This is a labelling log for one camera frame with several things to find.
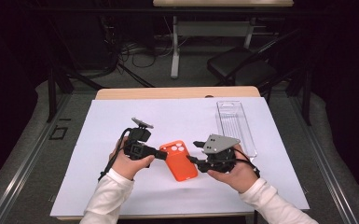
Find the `table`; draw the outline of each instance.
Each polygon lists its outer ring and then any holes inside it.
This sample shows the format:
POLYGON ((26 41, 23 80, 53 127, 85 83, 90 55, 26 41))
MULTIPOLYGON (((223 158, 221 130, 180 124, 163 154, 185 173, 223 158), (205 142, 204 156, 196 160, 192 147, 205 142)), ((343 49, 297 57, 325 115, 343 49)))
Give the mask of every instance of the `table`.
MULTIPOLYGON (((50 215, 59 219, 82 217, 95 189, 96 178, 105 166, 106 155, 117 136, 125 128, 134 126, 130 118, 133 115, 142 115, 137 118, 155 125, 147 142, 149 146, 177 140, 174 137, 184 140, 191 155, 202 158, 200 149, 189 142, 206 140, 209 133, 216 131, 215 102, 219 100, 242 102, 255 145, 260 149, 254 159, 255 165, 284 198, 300 209, 308 209, 268 106, 257 89, 189 87, 100 90, 92 102, 50 215)), ((135 179, 137 183, 131 197, 121 207, 120 218, 238 216, 253 212, 253 208, 239 200, 238 194, 228 185, 207 174, 199 173, 196 178, 176 182, 164 161, 153 161, 150 168, 140 171, 135 179)))
MULTIPOLYGON (((155 7, 291 7, 293 0, 154 0, 155 7)), ((179 76, 179 35, 246 36, 244 46, 249 48, 255 19, 250 21, 178 21, 173 16, 173 66, 171 78, 179 76)))
POLYGON ((259 97, 256 87, 181 87, 181 88, 134 88, 134 89, 102 89, 98 91, 96 100, 116 99, 172 99, 202 98, 207 96, 259 97))

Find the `dark curtain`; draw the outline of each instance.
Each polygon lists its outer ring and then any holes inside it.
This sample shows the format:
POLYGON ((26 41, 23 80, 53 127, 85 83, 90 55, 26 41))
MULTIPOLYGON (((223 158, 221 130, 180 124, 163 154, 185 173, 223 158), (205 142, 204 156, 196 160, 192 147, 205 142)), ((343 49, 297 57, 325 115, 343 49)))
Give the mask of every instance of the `dark curtain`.
POLYGON ((342 6, 344 17, 315 68, 312 89, 326 101, 334 144, 359 184, 359 1, 342 6))
POLYGON ((16 1, 0 1, 0 169, 33 114, 45 61, 16 1))

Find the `transparent plastic box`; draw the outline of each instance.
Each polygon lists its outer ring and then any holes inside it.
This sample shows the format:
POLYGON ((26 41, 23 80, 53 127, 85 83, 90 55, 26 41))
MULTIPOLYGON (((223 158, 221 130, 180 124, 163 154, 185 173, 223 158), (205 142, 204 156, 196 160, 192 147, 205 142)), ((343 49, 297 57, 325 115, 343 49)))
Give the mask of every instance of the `transparent plastic box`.
POLYGON ((217 102, 216 121, 220 135, 240 139, 240 145, 246 155, 250 158, 257 156, 255 144, 241 102, 217 102))

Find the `chair leg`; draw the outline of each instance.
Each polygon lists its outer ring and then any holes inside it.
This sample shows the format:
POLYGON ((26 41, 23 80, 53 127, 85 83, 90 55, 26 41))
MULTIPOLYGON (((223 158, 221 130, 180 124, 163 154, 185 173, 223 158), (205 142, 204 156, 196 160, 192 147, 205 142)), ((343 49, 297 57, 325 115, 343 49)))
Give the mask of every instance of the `chair leg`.
POLYGON ((215 86, 224 86, 225 82, 224 81, 219 81, 218 83, 214 84, 215 86))
POLYGON ((269 92, 267 93, 267 104, 269 104, 269 98, 271 97, 272 88, 269 88, 269 92))

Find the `orange phone case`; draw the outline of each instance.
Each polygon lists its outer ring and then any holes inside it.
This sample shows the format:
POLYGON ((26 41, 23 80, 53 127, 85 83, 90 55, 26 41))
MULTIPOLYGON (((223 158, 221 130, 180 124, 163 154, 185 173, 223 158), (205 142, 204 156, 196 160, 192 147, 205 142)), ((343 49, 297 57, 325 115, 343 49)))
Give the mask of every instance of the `orange phone case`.
POLYGON ((194 178, 199 174, 196 166, 186 157, 189 154, 183 141, 177 140, 164 144, 159 147, 159 150, 168 153, 165 162, 176 181, 194 178))

